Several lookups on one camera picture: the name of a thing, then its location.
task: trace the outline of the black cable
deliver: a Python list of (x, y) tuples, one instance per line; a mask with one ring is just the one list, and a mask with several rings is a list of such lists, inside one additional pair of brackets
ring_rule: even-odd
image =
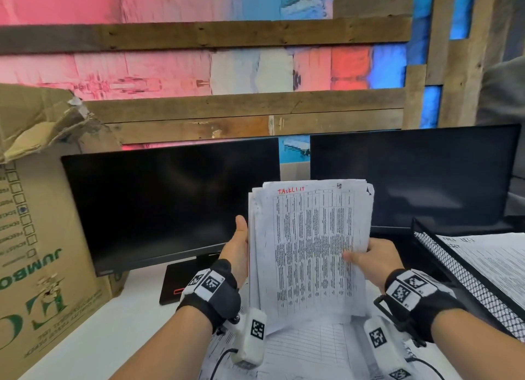
[(406, 361), (407, 361), (407, 362), (421, 362), (421, 363), (427, 365), (427, 366), (428, 366), (430, 369), (432, 369), (433, 371), (435, 371), (436, 374), (439, 376), (439, 378), (440, 378), (441, 380), (445, 380), (445, 378), (444, 378), (443, 376), (441, 376), (441, 373), (438, 372), (437, 369), (436, 369), (435, 367), (433, 367), (430, 363), (428, 363), (428, 362), (426, 362), (426, 361), (424, 361), (424, 360), (422, 360), (422, 359), (419, 359), (419, 358), (407, 358)]
[(229, 353), (237, 353), (239, 352), (239, 350), (237, 348), (230, 348), (229, 350), (226, 350), (225, 352), (223, 352), (223, 354), (220, 356), (219, 360), (217, 361), (217, 364), (215, 365), (215, 368), (213, 369), (213, 372), (212, 372), (212, 376), (209, 378), (209, 380), (213, 380), (213, 376), (215, 376), (215, 372), (217, 371), (217, 369), (219, 369), (219, 364), (220, 364), (220, 361), (223, 360), (223, 358)]

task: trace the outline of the forearm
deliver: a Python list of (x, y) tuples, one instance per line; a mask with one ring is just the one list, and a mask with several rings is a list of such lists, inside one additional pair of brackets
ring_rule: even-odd
[(523, 377), (525, 344), (463, 310), (440, 312), (432, 337), (464, 380)]
[(209, 319), (182, 307), (110, 380), (195, 380), (211, 336)]

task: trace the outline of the painted wall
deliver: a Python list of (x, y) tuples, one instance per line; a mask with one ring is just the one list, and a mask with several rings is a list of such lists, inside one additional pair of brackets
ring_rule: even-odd
[[(331, 18), (332, 1), (0, 0), (0, 25)], [(451, 38), (468, 35), (470, 9), (456, 0)], [(426, 61), (430, 11), (431, 0), (415, 0), (408, 44), (0, 56), (0, 82), (85, 100), (402, 87), (405, 66)], [(440, 95), (426, 88), (422, 127), (435, 127)], [(280, 148), (282, 163), (309, 160), (308, 136), (282, 137)]]

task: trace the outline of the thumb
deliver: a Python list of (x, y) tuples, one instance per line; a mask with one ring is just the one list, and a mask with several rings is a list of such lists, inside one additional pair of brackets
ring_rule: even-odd
[(232, 241), (248, 242), (248, 224), (243, 216), (235, 217), (235, 224), (237, 225)]
[(345, 250), (343, 251), (343, 259), (351, 264), (359, 266), (365, 254), (366, 253), (358, 253), (356, 251)]

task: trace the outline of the black monitor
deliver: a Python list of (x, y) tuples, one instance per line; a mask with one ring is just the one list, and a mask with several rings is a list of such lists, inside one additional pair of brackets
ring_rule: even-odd
[(219, 251), (248, 192), (279, 181), (278, 139), (62, 157), (98, 276)]
[(372, 232), (410, 228), (412, 217), (442, 225), (502, 218), (519, 124), (312, 135), (311, 178), (374, 185)]

